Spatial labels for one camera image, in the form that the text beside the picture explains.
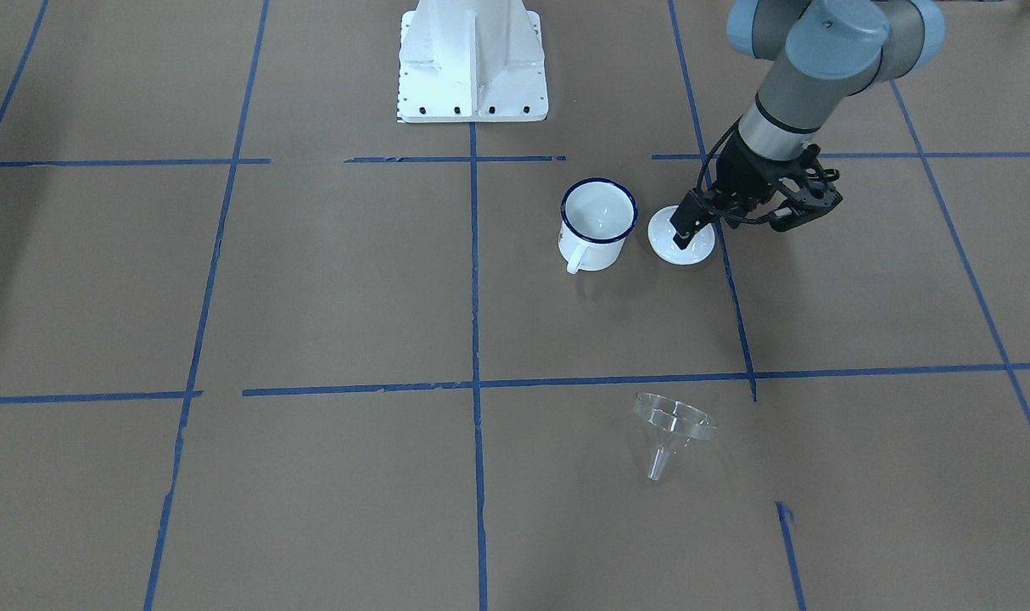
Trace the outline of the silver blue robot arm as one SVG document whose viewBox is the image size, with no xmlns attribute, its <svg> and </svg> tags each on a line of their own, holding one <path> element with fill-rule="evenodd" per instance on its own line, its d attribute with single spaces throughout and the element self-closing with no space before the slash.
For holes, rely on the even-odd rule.
<svg viewBox="0 0 1030 611">
<path fill-rule="evenodd" d="M 836 209 L 840 174 L 822 166 L 814 135 L 844 99 L 925 66 L 945 36 L 934 1 L 736 1 L 730 46 L 770 72 L 671 214 L 675 246 L 717 220 L 783 233 Z"/>
</svg>

